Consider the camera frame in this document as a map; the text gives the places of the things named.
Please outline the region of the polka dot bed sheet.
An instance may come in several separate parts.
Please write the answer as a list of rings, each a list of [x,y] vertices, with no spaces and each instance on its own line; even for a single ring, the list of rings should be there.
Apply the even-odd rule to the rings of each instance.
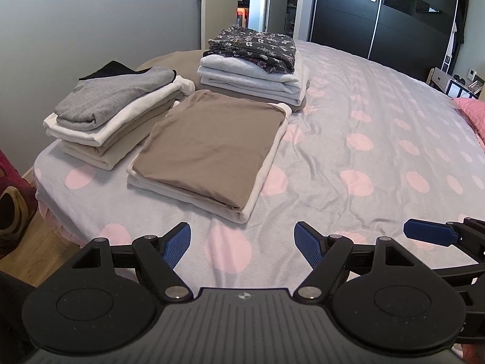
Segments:
[[[176,272],[193,291],[297,287],[310,270],[293,240],[299,221],[356,243],[391,237],[432,269],[470,264],[456,247],[402,231],[412,218],[483,218],[484,152],[470,124],[421,81],[336,49],[298,48],[310,71],[307,105],[290,118],[247,223],[132,187],[126,162],[104,171],[58,144],[34,164],[42,213],[79,244],[128,244],[188,223],[191,245]]]

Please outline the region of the folded cream garment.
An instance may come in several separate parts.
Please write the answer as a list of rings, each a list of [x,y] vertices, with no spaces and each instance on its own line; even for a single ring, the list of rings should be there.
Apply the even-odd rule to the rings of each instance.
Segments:
[[[139,142],[145,139],[177,100],[191,95],[193,81],[177,76],[160,89],[133,100],[107,123],[89,132],[60,126],[58,115],[51,113],[44,121],[46,133],[60,140],[62,152],[97,168],[112,170]]]

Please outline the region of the pink pillow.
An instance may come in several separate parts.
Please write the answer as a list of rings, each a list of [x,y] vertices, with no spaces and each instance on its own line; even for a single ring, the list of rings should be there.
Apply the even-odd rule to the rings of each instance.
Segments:
[[[471,123],[482,141],[485,140],[485,103],[472,98],[455,98],[458,109]]]

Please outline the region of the white bedside table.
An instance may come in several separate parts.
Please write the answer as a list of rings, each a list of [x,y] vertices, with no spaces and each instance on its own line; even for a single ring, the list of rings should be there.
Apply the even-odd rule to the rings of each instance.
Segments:
[[[455,99],[455,98],[467,98],[467,99],[479,99],[480,93],[483,89],[480,81],[475,81],[475,86],[467,85],[466,83],[456,80],[448,73],[442,71],[438,67],[432,68],[426,83],[441,91],[441,93]]]

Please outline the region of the folded beige garment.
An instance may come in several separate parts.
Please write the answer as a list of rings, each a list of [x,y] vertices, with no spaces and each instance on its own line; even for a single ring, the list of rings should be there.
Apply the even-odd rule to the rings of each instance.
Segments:
[[[234,97],[234,98],[237,98],[237,99],[250,99],[250,100],[253,100],[253,101],[256,101],[256,102],[261,102],[261,103],[279,103],[279,100],[276,100],[276,99],[267,99],[267,98],[260,97],[260,96],[257,96],[257,95],[247,95],[247,94],[244,94],[244,93],[232,91],[230,89],[223,89],[223,88],[218,88],[218,87],[213,87],[213,86],[207,86],[207,85],[201,84],[199,82],[195,83],[195,88],[196,88],[196,90],[207,89],[207,90],[210,90],[214,93],[227,95],[229,97]],[[303,102],[299,106],[290,105],[289,103],[287,103],[287,105],[290,107],[290,109],[292,109],[293,112],[299,112],[299,111],[302,111],[307,106],[307,99],[304,98]]]

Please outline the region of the red patterned rug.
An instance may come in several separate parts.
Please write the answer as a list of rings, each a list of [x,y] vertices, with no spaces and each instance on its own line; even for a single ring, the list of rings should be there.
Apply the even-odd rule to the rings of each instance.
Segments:
[[[25,180],[1,153],[0,252],[1,258],[20,244],[38,208],[36,189]]]

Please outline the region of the folded white towel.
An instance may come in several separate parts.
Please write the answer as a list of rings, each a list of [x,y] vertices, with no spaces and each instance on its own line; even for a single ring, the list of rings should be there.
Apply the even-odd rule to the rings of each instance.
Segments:
[[[293,74],[268,74],[270,81],[268,93],[277,100],[299,106],[303,103],[306,95],[309,70],[303,61],[299,51],[295,55],[296,62]]]

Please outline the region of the folded light blue garment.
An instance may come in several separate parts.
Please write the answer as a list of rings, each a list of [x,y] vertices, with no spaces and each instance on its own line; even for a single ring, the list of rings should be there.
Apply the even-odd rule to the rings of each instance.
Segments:
[[[252,62],[210,55],[201,58],[197,73],[204,85],[274,99],[268,93],[270,81],[267,80],[267,75],[273,73]]]

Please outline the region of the folded black garment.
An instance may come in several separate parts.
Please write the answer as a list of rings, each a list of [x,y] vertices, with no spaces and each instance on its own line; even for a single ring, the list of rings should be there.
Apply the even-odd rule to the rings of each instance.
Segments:
[[[93,72],[87,76],[81,77],[80,81],[87,81],[92,79],[99,79],[111,76],[122,76],[122,75],[135,75],[139,74],[139,72],[125,66],[124,64],[111,61],[98,69],[96,72]]]

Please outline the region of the dark floral folded garment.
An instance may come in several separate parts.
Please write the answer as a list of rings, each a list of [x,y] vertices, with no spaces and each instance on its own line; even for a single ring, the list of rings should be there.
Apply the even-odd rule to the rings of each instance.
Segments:
[[[214,54],[240,58],[256,64],[267,73],[294,73],[297,48],[288,35],[231,25],[210,39],[208,45],[204,57]]]

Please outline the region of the black sliding wardrobe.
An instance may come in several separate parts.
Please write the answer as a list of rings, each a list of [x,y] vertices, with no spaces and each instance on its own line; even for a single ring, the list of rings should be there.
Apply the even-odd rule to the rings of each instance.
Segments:
[[[314,0],[310,40],[418,80],[450,60],[459,0]]]

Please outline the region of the white bedroom door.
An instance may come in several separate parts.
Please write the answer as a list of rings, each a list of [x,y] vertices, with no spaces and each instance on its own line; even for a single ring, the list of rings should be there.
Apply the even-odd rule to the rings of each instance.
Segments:
[[[201,0],[201,47],[237,20],[238,0]]]

